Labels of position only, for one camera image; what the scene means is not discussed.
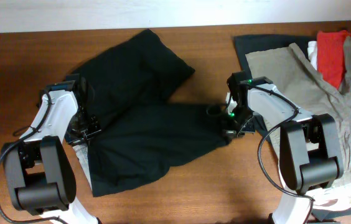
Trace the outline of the black shorts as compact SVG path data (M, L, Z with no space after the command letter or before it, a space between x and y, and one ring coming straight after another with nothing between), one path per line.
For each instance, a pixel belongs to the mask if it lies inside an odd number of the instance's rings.
M146 29L76 68L93 88L87 113L101 132L88 144L92 194L132 190L227 145L205 104L170 103L194 69Z

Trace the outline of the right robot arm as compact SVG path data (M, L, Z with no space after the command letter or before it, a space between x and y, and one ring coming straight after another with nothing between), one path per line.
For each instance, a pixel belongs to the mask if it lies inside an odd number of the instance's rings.
M271 133L280 131L278 166L284 186L267 178L282 192L268 223L307 223L315 201L307 195L309 189L329 188L344 173L335 119L327 113L313 114L301 108L267 77L250 78L245 72L233 73L227 79L227 86L226 107L221 112L227 140L253 131L253 118L263 117L272 128L258 144L257 158L262 166L263 143Z

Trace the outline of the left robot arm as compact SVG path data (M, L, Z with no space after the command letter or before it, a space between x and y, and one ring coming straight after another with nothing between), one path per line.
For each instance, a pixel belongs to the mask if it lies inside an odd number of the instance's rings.
M75 174L63 148L88 144L101 132L99 122L87 112L95 93L79 74L47 85L40 91L39 110L30 126L1 149L12 206L33 216L31 223L93 223L77 199Z

